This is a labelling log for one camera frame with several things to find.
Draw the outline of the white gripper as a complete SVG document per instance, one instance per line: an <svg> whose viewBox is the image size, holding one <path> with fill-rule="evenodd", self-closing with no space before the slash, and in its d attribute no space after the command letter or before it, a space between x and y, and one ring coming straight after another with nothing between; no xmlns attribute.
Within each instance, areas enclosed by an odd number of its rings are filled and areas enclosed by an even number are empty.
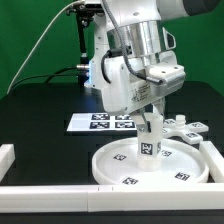
<svg viewBox="0 0 224 224"><path fill-rule="evenodd" d="M104 110L109 115L131 114L154 101L153 112L160 115L164 114L165 99L162 97L177 89L163 91L148 80L147 75L151 66L159 63L177 65L177 59L173 51L160 53L159 59L158 63L147 67L143 65L140 58L129 60L133 69L142 74L143 78L136 77L128 71L122 56L105 59L103 65L107 81L103 84L101 96ZM139 125L139 131L150 133L151 124L143 111L140 112L140 117L142 123Z"/></svg>

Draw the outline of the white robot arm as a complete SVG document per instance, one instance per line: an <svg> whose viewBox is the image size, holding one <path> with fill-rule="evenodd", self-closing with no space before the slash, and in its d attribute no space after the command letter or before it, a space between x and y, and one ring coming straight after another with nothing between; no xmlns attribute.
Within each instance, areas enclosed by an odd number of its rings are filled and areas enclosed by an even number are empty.
<svg viewBox="0 0 224 224"><path fill-rule="evenodd" d="M185 80L167 20L213 11L221 0L94 0L95 53L87 85L100 92L111 115L136 114L140 130L151 124L144 107L177 91Z"/></svg>

